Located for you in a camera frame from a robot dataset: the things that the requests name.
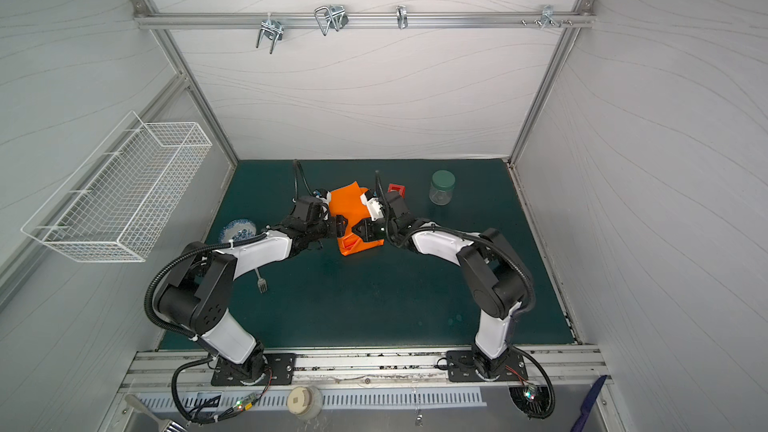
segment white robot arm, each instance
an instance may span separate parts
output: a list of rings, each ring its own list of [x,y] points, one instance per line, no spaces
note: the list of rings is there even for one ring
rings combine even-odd
[[[467,234],[415,218],[397,192],[386,196],[381,193],[378,199],[386,211],[384,217],[364,219],[352,230],[376,231],[363,233],[363,240],[386,237],[395,245],[461,267],[481,309],[475,336],[475,367],[488,380],[499,376],[508,352],[511,324],[516,314],[533,306],[530,276],[512,246],[495,229]],[[150,300],[154,298],[151,314],[148,312],[150,320],[163,327],[168,323],[155,310],[162,313],[175,322],[168,324],[174,327],[169,330],[180,331],[212,354],[225,358],[238,372],[238,380],[253,383],[264,368],[264,347],[227,308],[233,280],[265,264],[293,257],[321,238],[336,237],[336,225],[343,221],[341,216],[330,216],[320,197],[304,196],[296,201],[291,215],[255,238],[216,248],[200,243],[188,245],[182,255],[186,259],[166,272],[162,285],[153,282],[157,293],[148,291]],[[153,320],[152,314],[163,323]]]

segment orange cloth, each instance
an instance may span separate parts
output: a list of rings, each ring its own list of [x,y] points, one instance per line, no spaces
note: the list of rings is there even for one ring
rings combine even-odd
[[[352,232],[352,227],[356,226],[364,218],[371,216],[370,212],[368,212],[368,207],[363,205],[360,200],[360,196],[366,192],[368,192],[368,189],[358,186],[357,182],[331,191],[331,202],[328,205],[331,215],[341,215],[349,221],[346,225],[344,236],[337,239],[341,255],[354,254],[384,245],[383,240],[363,242],[360,237]]]

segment dark green table surface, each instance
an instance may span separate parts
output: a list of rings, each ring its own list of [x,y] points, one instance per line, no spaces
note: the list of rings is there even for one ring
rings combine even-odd
[[[533,274],[537,304],[514,335],[517,344],[570,344],[563,317],[512,180],[501,160],[319,160],[302,161],[312,188],[333,190],[358,181],[406,187],[406,201],[420,217],[467,232],[501,230]],[[429,201],[429,179],[444,168],[456,176],[446,206]],[[260,228],[291,210],[293,169],[287,160],[242,161],[208,235],[236,218]],[[479,308],[461,269],[432,255],[385,244],[343,257],[336,241],[322,250],[260,269],[269,291],[260,294],[256,274],[235,282],[230,311],[268,348],[460,345],[474,342]],[[186,338],[167,334],[161,349],[194,349]]]

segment red block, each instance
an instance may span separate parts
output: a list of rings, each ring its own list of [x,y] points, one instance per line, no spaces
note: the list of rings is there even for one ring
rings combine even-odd
[[[406,187],[405,186],[398,186],[397,184],[389,184],[389,188],[387,189],[388,192],[391,192],[393,190],[397,190],[397,193],[400,194],[401,197],[406,197]]]

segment wire mesh basket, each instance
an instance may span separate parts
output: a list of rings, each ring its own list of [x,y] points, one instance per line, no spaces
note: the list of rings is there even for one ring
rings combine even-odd
[[[117,147],[100,154],[110,137]],[[146,123],[135,113],[110,137],[22,226],[24,234],[77,262],[146,259],[211,142],[196,122]]]

